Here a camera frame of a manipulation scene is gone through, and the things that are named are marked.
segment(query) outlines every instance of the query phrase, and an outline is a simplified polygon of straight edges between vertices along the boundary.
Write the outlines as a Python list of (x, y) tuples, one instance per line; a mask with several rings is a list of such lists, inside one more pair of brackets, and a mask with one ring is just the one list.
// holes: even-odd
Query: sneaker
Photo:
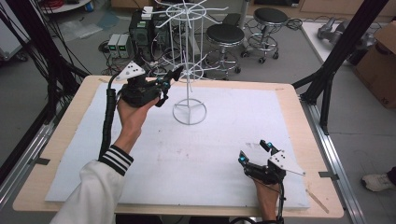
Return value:
[(378, 192), (384, 189), (395, 189), (396, 186), (390, 182), (388, 175), (364, 175), (361, 178), (361, 183), (367, 189)]

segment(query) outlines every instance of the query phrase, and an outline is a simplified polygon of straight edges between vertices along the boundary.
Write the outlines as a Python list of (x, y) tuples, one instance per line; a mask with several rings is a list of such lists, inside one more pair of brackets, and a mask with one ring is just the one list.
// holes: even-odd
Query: chair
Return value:
[(279, 31), (286, 24), (288, 16), (278, 9), (262, 7), (254, 11), (253, 18), (256, 22), (263, 25), (262, 31), (251, 35), (247, 39), (248, 45), (245, 51), (241, 53), (241, 57), (245, 58), (249, 56), (248, 48), (252, 47), (264, 51), (264, 56), (259, 59), (259, 63), (265, 63), (267, 52), (272, 50), (275, 51), (273, 58), (278, 59), (279, 46), (276, 40), (271, 37), (271, 34)]
[[(206, 30), (206, 38), (210, 43), (220, 46), (220, 49), (212, 50), (206, 54), (205, 65), (216, 70), (225, 72), (228, 80), (228, 70), (234, 69), (235, 73), (240, 73), (241, 68), (237, 57), (233, 55), (227, 48), (235, 47), (242, 44), (245, 33), (238, 27), (222, 23), (209, 26)], [(211, 55), (217, 53), (219, 57), (210, 62)]]

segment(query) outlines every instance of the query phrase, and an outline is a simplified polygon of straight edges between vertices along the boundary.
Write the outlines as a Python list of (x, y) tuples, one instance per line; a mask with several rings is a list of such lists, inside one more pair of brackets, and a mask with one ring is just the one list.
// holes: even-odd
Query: floor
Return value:
[[(66, 42), (81, 63), (92, 74), (106, 69), (106, 59), (98, 46), (112, 34), (127, 32), (130, 13), (111, 13), (98, 7), (88, 13), (83, 9), (55, 16), (58, 22), (81, 21), (84, 25), (101, 24), (105, 29), (84, 39)], [(230, 72), (235, 81), (293, 83), (316, 72), (321, 60), (301, 30), (282, 28), (274, 34), (280, 44), (279, 59), (268, 58), (258, 63), (260, 53), (239, 58), (241, 73)], [(54, 42), (60, 46), (59, 39)], [(233, 51), (239, 55), (243, 49)], [(385, 190), (373, 193), (361, 186), (360, 178), (366, 174), (382, 174), (395, 165), (396, 110), (386, 109), (353, 74), (353, 67), (343, 65), (335, 75), (329, 113), (329, 132), (332, 142), (344, 165), (347, 178), (358, 199), (367, 223), (396, 223), (396, 192)], [(221, 73), (207, 73), (209, 78), (222, 79)], [(18, 144), (46, 103), (47, 84), (32, 62), (11, 60), (0, 67), (0, 164)], [(303, 93), (306, 86), (297, 90)], [(0, 211), (1, 223), (49, 223), (53, 213), (28, 213), (12, 209), (18, 188)], [(164, 217), (165, 223), (177, 223), (180, 217)], [(178, 223), (188, 223), (183, 217)], [(351, 223), (348, 212), (337, 220), (317, 218), (286, 218), (286, 223)]]

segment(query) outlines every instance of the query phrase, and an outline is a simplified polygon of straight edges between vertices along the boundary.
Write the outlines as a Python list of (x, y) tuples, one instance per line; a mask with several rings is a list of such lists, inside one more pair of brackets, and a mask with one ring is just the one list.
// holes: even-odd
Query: sleeve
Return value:
[(124, 175), (134, 159), (111, 146), (99, 161), (90, 161), (80, 171), (81, 183), (52, 219), (54, 223), (113, 222), (122, 194)]

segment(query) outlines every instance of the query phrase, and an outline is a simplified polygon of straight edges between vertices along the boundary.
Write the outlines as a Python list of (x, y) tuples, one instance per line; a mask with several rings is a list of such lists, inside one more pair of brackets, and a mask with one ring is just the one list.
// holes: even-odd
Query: hand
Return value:
[(276, 220), (276, 202), (279, 197), (279, 185), (264, 185), (261, 181), (253, 179), (256, 185), (257, 198), (259, 199), (262, 220)]
[(114, 142), (116, 147), (126, 153), (130, 153), (134, 143), (142, 132), (142, 125), (146, 120), (149, 109), (157, 104), (160, 98), (156, 98), (142, 107), (134, 108), (125, 101), (119, 99), (117, 109), (120, 114), (121, 132), (119, 138)]

